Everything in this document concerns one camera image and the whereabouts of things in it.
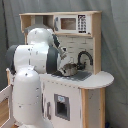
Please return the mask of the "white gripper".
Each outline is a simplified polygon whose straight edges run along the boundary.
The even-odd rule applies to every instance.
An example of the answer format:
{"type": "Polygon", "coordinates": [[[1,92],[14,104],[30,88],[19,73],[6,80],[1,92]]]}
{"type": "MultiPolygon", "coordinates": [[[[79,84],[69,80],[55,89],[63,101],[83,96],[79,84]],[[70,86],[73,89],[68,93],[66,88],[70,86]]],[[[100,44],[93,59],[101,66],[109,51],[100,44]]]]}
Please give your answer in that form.
{"type": "Polygon", "coordinates": [[[67,57],[67,54],[68,54],[67,48],[66,47],[59,47],[58,51],[59,51],[61,59],[64,60],[67,57]]]}

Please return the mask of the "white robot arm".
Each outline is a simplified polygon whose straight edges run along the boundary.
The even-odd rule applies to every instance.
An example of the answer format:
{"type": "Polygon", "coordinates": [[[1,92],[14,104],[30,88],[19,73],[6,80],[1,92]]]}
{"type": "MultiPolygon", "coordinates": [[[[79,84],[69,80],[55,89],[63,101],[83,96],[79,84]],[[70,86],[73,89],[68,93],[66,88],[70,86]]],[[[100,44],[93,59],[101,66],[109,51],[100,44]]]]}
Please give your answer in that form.
{"type": "Polygon", "coordinates": [[[14,77],[12,104],[18,128],[53,128],[42,113],[40,74],[55,73],[61,65],[59,42],[51,29],[34,28],[27,45],[12,45],[6,53],[14,77]]]}

